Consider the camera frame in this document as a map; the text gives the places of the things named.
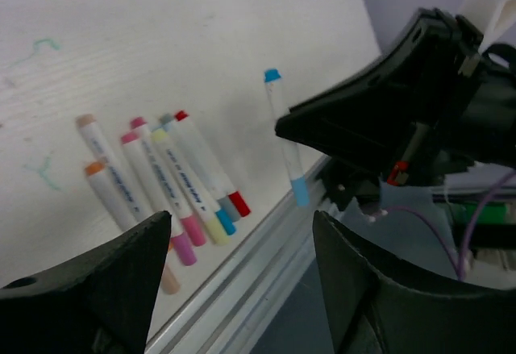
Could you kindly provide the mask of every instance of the pink marker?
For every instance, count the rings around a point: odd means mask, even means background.
[[[177,257],[184,265],[192,265],[197,261],[194,250],[188,239],[188,236],[183,232],[181,226],[177,222],[175,210],[170,206],[169,200],[165,197],[160,183],[154,175],[154,170],[144,151],[144,146],[141,143],[138,135],[135,132],[129,132],[122,136],[122,149],[131,163],[131,167],[135,170],[139,181],[144,187],[151,207],[154,211],[166,210],[170,213],[170,239],[172,240],[174,251]]]
[[[160,154],[154,148],[151,139],[151,130],[144,118],[138,117],[131,120],[131,128],[140,137],[142,148],[147,154],[148,161],[152,165],[152,169],[160,183],[167,199],[173,204],[173,208],[177,216],[181,220],[181,224],[185,228],[186,234],[196,247],[200,247],[206,243],[206,237],[202,232],[201,226],[194,215],[185,195],[177,185],[176,180],[169,172]]]

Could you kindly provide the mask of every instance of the cable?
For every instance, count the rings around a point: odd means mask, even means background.
[[[387,213],[390,213],[393,211],[405,211],[405,212],[411,213],[411,214],[415,215],[416,217],[418,217],[419,219],[421,219],[421,221],[423,221],[428,226],[428,228],[434,234],[435,238],[439,241],[439,243],[443,247],[444,251],[446,252],[447,258],[450,260],[450,264],[453,267],[453,271],[456,273],[457,277],[459,277],[459,270],[457,268],[457,264],[456,264],[455,260],[453,259],[452,252],[450,251],[450,249],[444,242],[443,237],[439,234],[439,232],[437,231],[435,226],[430,221],[428,221],[424,215],[422,215],[421,213],[417,212],[414,209],[410,209],[407,206],[391,206],[391,207],[388,207],[387,209],[385,209],[385,211],[387,211]]]
[[[476,222],[478,221],[484,207],[493,199],[497,191],[508,181],[510,181],[514,176],[516,176],[516,170],[512,170],[510,173],[507,173],[503,176],[500,181],[495,183],[491,188],[487,191],[486,195],[482,198],[480,203],[475,209],[473,216],[469,219],[468,225],[466,225],[466,229],[464,230],[464,236],[462,238],[462,242],[460,243],[460,253],[459,253],[459,262],[457,264],[457,276],[460,281],[464,281],[466,277],[465,272],[465,260],[466,255],[469,250],[469,243],[471,242],[471,236],[473,231],[475,230]]]

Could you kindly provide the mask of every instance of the pink marker cap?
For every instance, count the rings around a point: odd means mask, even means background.
[[[186,234],[192,241],[192,244],[196,247],[206,244],[206,237],[202,233],[202,229],[199,225],[199,221],[195,215],[190,215],[186,219],[181,219],[181,224],[185,228]]]
[[[192,244],[185,233],[172,237],[170,240],[174,246],[173,250],[176,251],[177,257],[179,257],[183,265],[188,266],[197,263],[197,257],[192,249]]]
[[[137,140],[137,139],[138,139],[138,134],[136,134],[136,132],[133,132],[133,131],[130,131],[125,135],[122,135],[122,137],[120,138],[120,140],[122,140],[122,144],[130,143],[133,140]]]
[[[147,122],[145,121],[144,118],[139,116],[137,118],[132,119],[130,124],[131,124],[131,128],[134,130],[135,128],[144,126],[145,124],[147,124]]]

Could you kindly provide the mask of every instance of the white marker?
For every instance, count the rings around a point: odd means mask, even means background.
[[[289,113],[289,108],[285,104],[281,89],[281,75],[277,69],[265,71],[265,89],[267,90],[268,100],[273,109],[276,120]],[[301,165],[298,145],[290,140],[281,139],[281,150],[283,159],[289,173],[290,184],[298,206],[306,206],[310,203],[308,189],[306,188],[305,173]]]
[[[227,197],[232,204],[228,207],[228,213],[231,213],[231,208],[234,207],[241,216],[245,217],[246,215],[249,215],[251,210],[249,209],[248,204],[243,200],[240,192],[235,188],[231,179],[224,172],[224,169],[220,162],[218,162],[217,157],[213,151],[211,151],[210,145],[197,129],[192,118],[183,110],[177,112],[175,116],[177,122],[170,127],[176,127],[177,131],[182,133],[182,143],[189,149],[191,154],[190,157],[198,159],[198,163],[200,164],[198,167],[204,170],[204,173],[199,175],[202,182],[206,184],[206,187],[212,187],[214,191],[217,191],[218,196],[223,194],[223,197],[225,197],[227,194]],[[165,121],[170,121],[170,118],[165,115],[161,120],[163,123]],[[219,201],[219,203],[222,207],[225,205],[227,206],[227,203],[224,201]]]
[[[184,158],[183,151],[178,145],[178,137],[170,136],[170,141],[173,144],[174,148],[176,149],[176,153],[179,154],[179,157],[183,160],[182,164],[184,167],[188,168],[189,171],[187,172],[189,175],[189,178],[192,181],[192,184],[195,186],[195,189],[199,191],[199,193],[202,195],[202,199],[206,202],[206,204],[211,208],[211,210],[215,213],[215,215],[218,217],[218,220],[223,225],[224,230],[228,235],[232,235],[236,232],[235,225],[233,224],[233,220],[231,217],[227,214],[227,212],[219,205],[217,201],[214,200],[213,196],[206,190],[206,187],[202,184],[200,181],[198,175],[191,169],[190,164],[186,161]]]
[[[126,204],[138,222],[144,221],[154,214],[141,188],[132,176],[120,164],[112,148],[107,143],[93,115],[83,115],[77,118],[77,126],[86,145],[110,171],[114,183],[118,186]]]
[[[216,244],[226,244],[229,241],[223,225],[218,220],[208,202],[198,191],[198,186],[191,179],[191,168],[185,162],[167,133],[159,128],[152,133],[152,140],[156,144],[160,154],[165,159],[170,171],[183,187],[183,191],[189,197],[189,201],[195,208],[199,217],[204,222],[208,233]]]
[[[152,209],[154,211],[166,210],[170,213],[170,239],[172,240],[174,251],[176,251],[179,260],[183,265],[195,264],[197,258],[192,250],[188,236],[183,232],[177,222],[177,216],[170,206],[169,200],[165,197],[160,183],[156,179],[154,170],[148,161],[138,135],[133,131],[128,132],[126,135],[122,136],[121,141],[126,158],[129,160],[129,163],[131,163],[139,181],[144,187],[145,193],[147,193],[150,199]]]
[[[239,211],[227,196],[226,189],[218,173],[207,166],[207,158],[196,145],[195,138],[189,135],[186,129],[187,125],[179,124],[171,114],[163,115],[160,121],[163,123],[163,129],[176,140],[182,154],[198,176],[200,182],[206,187],[210,196],[226,211],[232,221],[238,221],[241,217]]]
[[[137,225],[135,216],[123,201],[106,167],[101,162],[93,162],[86,166],[84,171],[89,185],[119,228],[128,231]]]
[[[85,167],[86,179],[104,207],[111,214],[121,231],[128,231],[137,225],[117,187],[111,180],[109,171],[101,162],[93,162]],[[161,276],[161,288],[167,294],[175,294],[181,288],[172,270],[165,264]]]
[[[181,220],[181,224],[185,228],[186,234],[192,241],[192,244],[196,247],[204,245],[206,243],[204,233],[185,195],[182,193],[176,180],[170,174],[166,163],[152,144],[152,133],[147,122],[145,122],[145,119],[142,117],[135,118],[131,120],[131,128],[139,136],[142,147],[152,165],[154,174],[165,196],[173,204],[174,210]]]

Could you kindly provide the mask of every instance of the red marker cap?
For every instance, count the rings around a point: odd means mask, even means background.
[[[240,195],[240,192],[235,191],[232,194],[228,195],[231,202],[233,202],[233,205],[235,205],[236,210],[239,211],[240,215],[242,217],[245,217],[246,215],[249,215],[251,213],[251,209],[249,209],[249,206],[242,198],[242,195]]]
[[[182,119],[188,118],[188,114],[184,110],[180,110],[174,115],[178,122],[180,122]]]

